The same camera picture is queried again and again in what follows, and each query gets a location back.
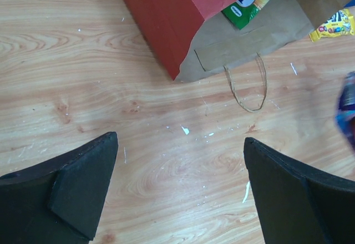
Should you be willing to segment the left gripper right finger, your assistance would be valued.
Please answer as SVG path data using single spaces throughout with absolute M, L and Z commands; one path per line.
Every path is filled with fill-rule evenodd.
M 254 138 L 244 159 L 266 243 L 354 243 L 354 181 Z

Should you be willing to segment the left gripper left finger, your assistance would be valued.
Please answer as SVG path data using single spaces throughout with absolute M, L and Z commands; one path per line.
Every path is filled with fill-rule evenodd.
M 1 243 L 94 240 L 118 152 L 116 132 L 1 176 Z

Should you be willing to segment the purple snack packet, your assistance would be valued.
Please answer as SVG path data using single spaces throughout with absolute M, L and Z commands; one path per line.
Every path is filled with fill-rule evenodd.
M 337 125 L 354 150 L 354 72 L 346 75 L 338 100 Z

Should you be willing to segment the yellow M&M's packet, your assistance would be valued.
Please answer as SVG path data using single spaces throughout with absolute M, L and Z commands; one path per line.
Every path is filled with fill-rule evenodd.
M 309 34 L 312 42 L 321 38 L 335 38 L 344 35 L 354 35 L 354 16 L 348 8 L 335 13 L 325 23 Z

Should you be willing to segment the red paper bag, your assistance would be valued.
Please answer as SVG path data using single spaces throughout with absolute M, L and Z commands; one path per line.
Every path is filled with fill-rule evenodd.
M 124 0 L 174 80 L 194 82 L 297 41 L 351 0 L 270 0 L 243 29 L 222 10 L 237 0 Z

